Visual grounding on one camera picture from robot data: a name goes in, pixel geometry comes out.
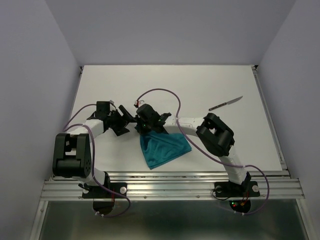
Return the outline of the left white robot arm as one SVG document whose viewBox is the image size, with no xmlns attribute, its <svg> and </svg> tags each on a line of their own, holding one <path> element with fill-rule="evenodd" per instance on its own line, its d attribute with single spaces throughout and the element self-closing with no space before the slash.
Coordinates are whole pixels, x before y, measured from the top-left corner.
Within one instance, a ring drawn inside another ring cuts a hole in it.
<svg viewBox="0 0 320 240">
<path fill-rule="evenodd" d="M 71 125 L 72 120 L 85 108 L 95 111 L 84 123 Z M 95 138 L 111 129 L 116 136 L 129 132 L 127 125 L 136 123 L 123 105 L 118 108 L 110 101 L 97 101 L 78 110 L 67 122 L 62 133 L 55 137 L 52 171 L 55 176 L 81 181 L 81 187 L 95 191 L 100 197 L 111 193 L 108 174 L 95 168 Z"/>
</svg>

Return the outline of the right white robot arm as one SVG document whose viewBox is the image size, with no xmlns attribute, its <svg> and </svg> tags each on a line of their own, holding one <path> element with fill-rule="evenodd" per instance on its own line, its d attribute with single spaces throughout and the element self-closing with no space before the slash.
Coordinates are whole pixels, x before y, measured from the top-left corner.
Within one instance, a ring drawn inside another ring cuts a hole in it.
<svg viewBox="0 0 320 240">
<path fill-rule="evenodd" d="M 143 104 L 136 110 L 138 132 L 141 136 L 154 133 L 156 136 L 183 135 L 183 138 L 199 151 L 189 136 L 198 137 L 206 150 L 219 158 L 230 182 L 231 192 L 242 195 L 248 190 L 250 174 L 241 165 L 234 147 L 234 132 L 214 113 L 208 113 L 204 118 L 173 117 L 170 113 L 158 114 L 151 105 Z"/>
</svg>

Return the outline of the teal cloth napkin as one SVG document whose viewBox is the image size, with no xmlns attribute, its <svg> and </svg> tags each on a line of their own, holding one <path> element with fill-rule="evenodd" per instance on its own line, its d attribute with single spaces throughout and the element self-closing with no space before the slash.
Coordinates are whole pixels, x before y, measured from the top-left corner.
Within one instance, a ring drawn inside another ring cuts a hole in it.
<svg viewBox="0 0 320 240">
<path fill-rule="evenodd" d="M 150 170 L 169 163 L 189 152 L 192 147 L 181 133 L 156 133 L 139 136 L 140 148 Z"/>
</svg>

